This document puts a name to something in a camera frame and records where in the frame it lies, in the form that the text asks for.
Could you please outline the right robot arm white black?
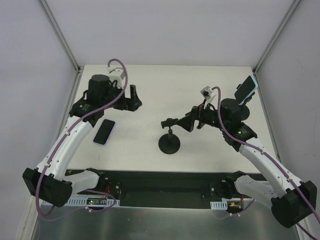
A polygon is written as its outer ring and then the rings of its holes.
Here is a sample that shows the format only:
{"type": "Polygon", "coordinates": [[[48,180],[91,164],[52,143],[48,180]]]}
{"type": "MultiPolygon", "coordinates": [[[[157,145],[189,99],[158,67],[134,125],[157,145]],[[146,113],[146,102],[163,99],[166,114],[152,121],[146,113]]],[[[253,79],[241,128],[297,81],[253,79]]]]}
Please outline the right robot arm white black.
{"type": "Polygon", "coordinates": [[[217,108],[211,104],[193,106],[176,125],[192,132],[198,121],[197,129],[204,125],[220,129],[224,140],[248,159],[268,182],[261,183],[237,171],[226,179],[226,194],[233,198],[239,194],[251,197],[271,210],[283,227],[290,228],[316,214],[317,187],[311,181],[302,181],[271,156],[258,135],[244,123],[249,115],[248,107],[225,98],[217,108]]]}

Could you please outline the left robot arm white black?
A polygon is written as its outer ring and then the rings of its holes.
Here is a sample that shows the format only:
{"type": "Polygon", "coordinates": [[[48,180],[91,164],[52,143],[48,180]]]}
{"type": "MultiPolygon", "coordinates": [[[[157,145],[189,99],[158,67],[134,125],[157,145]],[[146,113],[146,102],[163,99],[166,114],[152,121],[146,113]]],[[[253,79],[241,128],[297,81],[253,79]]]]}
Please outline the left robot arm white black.
{"type": "Polygon", "coordinates": [[[31,195],[55,207],[63,207],[73,194],[90,190],[99,195],[105,191],[106,174],[94,168],[66,176],[71,159],[84,138],[93,130],[108,108],[136,111],[142,102],[136,86],[131,84],[130,97],[125,96],[127,80],[111,79],[110,75],[95,74],[88,88],[69,112],[64,130],[47,156],[34,168],[26,168],[22,178],[31,195]]]}

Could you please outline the phone with purple case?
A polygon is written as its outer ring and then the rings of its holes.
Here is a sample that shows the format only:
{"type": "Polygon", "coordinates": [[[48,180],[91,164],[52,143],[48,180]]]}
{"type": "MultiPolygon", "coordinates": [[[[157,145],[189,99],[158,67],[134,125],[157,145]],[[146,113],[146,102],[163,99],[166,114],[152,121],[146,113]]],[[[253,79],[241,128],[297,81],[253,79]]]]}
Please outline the phone with purple case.
{"type": "Polygon", "coordinates": [[[108,139],[110,138],[113,129],[116,125],[116,122],[109,119],[104,119],[93,138],[93,142],[95,144],[105,146],[107,144],[108,139]]]}

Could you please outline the phone with blue case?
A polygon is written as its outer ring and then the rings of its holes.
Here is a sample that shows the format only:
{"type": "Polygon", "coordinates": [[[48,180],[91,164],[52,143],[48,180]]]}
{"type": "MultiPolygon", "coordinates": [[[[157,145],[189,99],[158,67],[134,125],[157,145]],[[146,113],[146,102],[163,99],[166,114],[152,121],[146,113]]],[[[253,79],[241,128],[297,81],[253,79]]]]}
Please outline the phone with blue case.
{"type": "Polygon", "coordinates": [[[252,96],[252,94],[258,88],[258,82],[256,81],[253,75],[249,75],[242,84],[240,84],[234,93],[235,100],[238,105],[243,105],[247,101],[248,98],[252,96]]]}

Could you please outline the black phone stand round base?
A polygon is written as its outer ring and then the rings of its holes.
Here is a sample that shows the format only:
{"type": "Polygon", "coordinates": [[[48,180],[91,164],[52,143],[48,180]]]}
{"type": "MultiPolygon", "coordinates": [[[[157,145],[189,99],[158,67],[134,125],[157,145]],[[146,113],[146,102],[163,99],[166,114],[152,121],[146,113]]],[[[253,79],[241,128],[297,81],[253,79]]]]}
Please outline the black phone stand round base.
{"type": "Polygon", "coordinates": [[[171,129],[177,121],[177,118],[167,118],[160,123],[163,129],[168,127],[168,133],[162,135],[158,141],[158,147],[164,154],[172,155],[180,149],[180,139],[173,134],[173,130],[171,129]]]}

